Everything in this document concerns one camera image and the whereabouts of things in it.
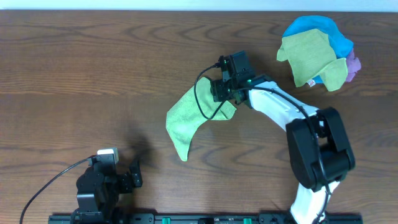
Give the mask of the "light green microfiber cloth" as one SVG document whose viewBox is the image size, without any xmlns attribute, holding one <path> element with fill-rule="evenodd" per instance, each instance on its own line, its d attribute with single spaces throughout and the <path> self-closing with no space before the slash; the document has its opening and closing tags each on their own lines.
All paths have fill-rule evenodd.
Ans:
<svg viewBox="0 0 398 224">
<path fill-rule="evenodd" d="M 166 130 L 184 162 L 188 160 L 194 134 L 211 115 L 215 116 L 215 121 L 226 121 L 235 114 L 236 108 L 230 102 L 221 104 L 213 101 L 210 87 L 209 79 L 199 79 L 196 87 L 191 87 L 167 112 Z"/>
</svg>

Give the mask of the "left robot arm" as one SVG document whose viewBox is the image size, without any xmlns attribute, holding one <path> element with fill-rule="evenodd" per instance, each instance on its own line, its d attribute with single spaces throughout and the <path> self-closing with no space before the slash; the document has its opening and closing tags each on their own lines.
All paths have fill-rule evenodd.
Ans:
<svg viewBox="0 0 398 224">
<path fill-rule="evenodd" d="M 71 223 L 126 223 L 122 211 L 116 207 L 121 194 L 129 194 L 142 186 L 139 159 L 129 165 L 129 171 L 118 174 L 112 154 L 89 158 L 90 166 L 77 182 L 78 209 Z"/>
</svg>

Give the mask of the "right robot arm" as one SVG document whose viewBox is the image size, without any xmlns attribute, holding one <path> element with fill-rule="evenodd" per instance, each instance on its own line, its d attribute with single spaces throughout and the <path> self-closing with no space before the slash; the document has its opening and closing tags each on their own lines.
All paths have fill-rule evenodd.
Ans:
<svg viewBox="0 0 398 224">
<path fill-rule="evenodd" d="M 222 73 L 211 81 L 215 102 L 244 103 L 273 120 L 287 136 L 290 166 L 298 180 L 296 198 L 288 214 L 267 213 L 258 222 L 362 223 L 359 215 L 326 212 L 334 190 L 355 167 L 339 112 L 306 105 L 268 76 L 257 76 L 244 51 L 220 56 L 214 66 Z"/>
</svg>

